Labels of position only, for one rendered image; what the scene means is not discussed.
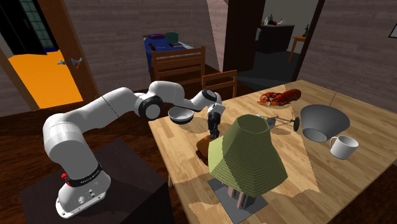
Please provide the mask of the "brown bread loaf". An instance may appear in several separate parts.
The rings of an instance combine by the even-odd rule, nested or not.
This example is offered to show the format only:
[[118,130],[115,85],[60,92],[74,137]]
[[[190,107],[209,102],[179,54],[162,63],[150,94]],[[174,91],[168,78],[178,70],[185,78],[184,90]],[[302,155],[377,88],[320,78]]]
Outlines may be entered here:
[[210,135],[207,135],[196,143],[196,154],[205,165],[208,165],[209,143],[213,140],[215,140],[215,138],[210,138]]

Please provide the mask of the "white bowl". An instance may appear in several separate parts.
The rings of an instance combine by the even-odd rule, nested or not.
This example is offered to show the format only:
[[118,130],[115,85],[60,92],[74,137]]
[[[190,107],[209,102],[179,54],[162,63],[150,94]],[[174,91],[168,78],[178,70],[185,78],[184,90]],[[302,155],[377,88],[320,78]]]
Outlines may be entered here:
[[179,125],[189,123],[193,119],[194,114],[195,112],[190,109],[180,108],[177,106],[168,110],[168,116],[171,121]]

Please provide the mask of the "small brown wooden chair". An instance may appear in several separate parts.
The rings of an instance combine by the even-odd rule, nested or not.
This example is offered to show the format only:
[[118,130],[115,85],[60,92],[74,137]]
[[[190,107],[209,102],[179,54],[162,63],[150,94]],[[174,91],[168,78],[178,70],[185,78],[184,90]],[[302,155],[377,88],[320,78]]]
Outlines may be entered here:
[[232,87],[232,97],[237,96],[237,70],[202,76],[202,87],[210,90]]

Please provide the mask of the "green shade table lamp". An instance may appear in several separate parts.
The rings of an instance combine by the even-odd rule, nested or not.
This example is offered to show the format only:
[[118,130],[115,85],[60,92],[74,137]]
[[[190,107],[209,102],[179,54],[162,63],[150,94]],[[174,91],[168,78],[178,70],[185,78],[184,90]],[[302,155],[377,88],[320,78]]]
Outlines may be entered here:
[[255,115],[238,117],[209,143],[208,163],[209,184],[233,224],[265,207],[268,202],[262,195],[288,177],[268,123]]

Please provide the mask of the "clear wine glass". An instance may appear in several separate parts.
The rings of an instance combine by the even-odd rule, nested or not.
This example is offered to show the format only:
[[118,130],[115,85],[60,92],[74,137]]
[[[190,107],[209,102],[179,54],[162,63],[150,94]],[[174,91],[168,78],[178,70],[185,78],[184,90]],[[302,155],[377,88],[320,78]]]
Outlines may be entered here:
[[275,126],[276,122],[282,122],[283,124],[293,123],[293,130],[295,132],[299,129],[299,126],[300,126],[300,118],[299,117],[288,120],[288,119],[281,118],[279,116],[267,117],[267,116],[262,116],[260,114],[256,114],[256,115],[258,117],[266,120],[266,122],[268,123],[269,129],[272,129]]

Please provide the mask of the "large brown wooden chair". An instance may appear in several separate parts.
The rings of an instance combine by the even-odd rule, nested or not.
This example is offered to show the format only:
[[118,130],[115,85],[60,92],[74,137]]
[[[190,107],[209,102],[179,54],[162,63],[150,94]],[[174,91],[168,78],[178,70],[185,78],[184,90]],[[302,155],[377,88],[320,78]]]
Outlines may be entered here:
[[197,81],[203,83],[202,77],[205,75],[205,46],[167,52],[151,51],[151,56],[152,81],[165,81],[170,76],[199,72],[200,76],[198,78],[182,81],[181,84]]

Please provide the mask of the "red lobster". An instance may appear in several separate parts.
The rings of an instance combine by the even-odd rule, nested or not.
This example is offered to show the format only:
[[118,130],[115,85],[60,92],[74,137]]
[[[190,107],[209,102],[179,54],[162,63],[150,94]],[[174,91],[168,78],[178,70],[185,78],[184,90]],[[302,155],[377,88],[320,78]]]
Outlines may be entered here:
[[291,89],[283,93],[266,92],[261,95],[257,103],[264,106],[284,106],[291,101],[299,100],[301,95],[302,93],[299,89]]

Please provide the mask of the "dark cabinet with bottles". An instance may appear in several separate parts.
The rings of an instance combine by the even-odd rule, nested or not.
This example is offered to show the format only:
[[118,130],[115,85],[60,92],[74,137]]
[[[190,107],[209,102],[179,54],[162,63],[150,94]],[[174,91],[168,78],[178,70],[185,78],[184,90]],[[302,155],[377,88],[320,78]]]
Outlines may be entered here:
[[268,16],[263,25],[257,40],[257,51],[260,53],[277,53],[286,51],[295,25],[285,24],[284,20],[277,22],[273,16]]

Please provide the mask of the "dark robot stand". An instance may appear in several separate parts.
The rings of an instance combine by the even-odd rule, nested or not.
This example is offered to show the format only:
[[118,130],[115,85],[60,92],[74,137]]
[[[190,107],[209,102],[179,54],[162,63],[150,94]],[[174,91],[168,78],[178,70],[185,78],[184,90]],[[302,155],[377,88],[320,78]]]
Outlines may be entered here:
[[27,224],[174,224],[168,184],[121,139],[94,151],[111,184],[105,198],[69,219],[55,202],[63,170],[20,191]]

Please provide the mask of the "large grey bowl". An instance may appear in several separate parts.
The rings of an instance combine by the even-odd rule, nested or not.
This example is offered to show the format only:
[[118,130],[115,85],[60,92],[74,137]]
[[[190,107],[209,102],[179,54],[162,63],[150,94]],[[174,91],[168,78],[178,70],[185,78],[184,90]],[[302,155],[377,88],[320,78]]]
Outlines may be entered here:
[[350,119],[345,113],[323,104],[308,105],[300,114],[303,135],[319,143],[327,142],[350,126]]

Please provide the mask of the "small orange side table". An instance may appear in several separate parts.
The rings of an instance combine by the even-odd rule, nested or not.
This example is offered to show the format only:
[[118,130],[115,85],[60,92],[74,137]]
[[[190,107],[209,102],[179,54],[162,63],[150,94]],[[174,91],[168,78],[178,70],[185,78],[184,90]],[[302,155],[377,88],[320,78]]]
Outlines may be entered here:
[[293,38],[293,46],[291,48],[291,52],[290,52],[290,55],[289,55],[289,58],[288,58],[288,62],[291,62],[291,60],[292,60],[292,57],[293,57],[293,54],[295,52],[295,48],[296,48],[297,43],[298,42],[303,42],[304,43],[305,42],[305,38],[307,37],[308,33],[309,33],[309,24],[307,24],[307,26],[306,26],[306,28],[304,30],[304,33],[301,36],[295,36]]

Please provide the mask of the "white mug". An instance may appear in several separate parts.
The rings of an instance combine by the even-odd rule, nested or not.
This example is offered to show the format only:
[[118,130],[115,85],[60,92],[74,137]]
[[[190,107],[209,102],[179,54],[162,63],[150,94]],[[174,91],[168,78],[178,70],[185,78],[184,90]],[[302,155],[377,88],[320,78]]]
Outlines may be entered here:
[[337,136],[330,139],[330,153],[341,160],[348,159],[359,147],[357,140],[349,136]]

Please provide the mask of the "light wooden table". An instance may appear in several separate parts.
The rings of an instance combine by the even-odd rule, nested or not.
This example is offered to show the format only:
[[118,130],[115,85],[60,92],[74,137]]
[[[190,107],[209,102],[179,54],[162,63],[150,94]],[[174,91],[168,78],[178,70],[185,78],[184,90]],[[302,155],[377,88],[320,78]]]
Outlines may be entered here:
[[[285,107],[260,106],[259,92],[225,101],[219,130],[226,132],[240,115],[290,118],[310,104],[324,104],[349,117],[345,135],[357,140],[358,149],[340,160],[328,143],[311,141],[288,126],[275,127],[271,139],[288,178],[264,194],[267,205],[242,224],[327,224],[397,160],[397,113],[303,80],[276,86],[274,92],[292,88],[302,96]],[[164,117],[150,122],[150,128],[189,223],[233,224],[209,185],[208,167],[195,153],[208,133],[206,111],[186,125]]]

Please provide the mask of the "window with grid panes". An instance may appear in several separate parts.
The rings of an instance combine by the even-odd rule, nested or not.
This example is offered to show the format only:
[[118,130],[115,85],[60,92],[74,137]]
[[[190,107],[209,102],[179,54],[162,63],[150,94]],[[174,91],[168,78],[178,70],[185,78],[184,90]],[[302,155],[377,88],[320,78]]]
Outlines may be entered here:
[[57,52],[59,50],[59,46],[38,4],[38,0],[19,1],[44,51]]

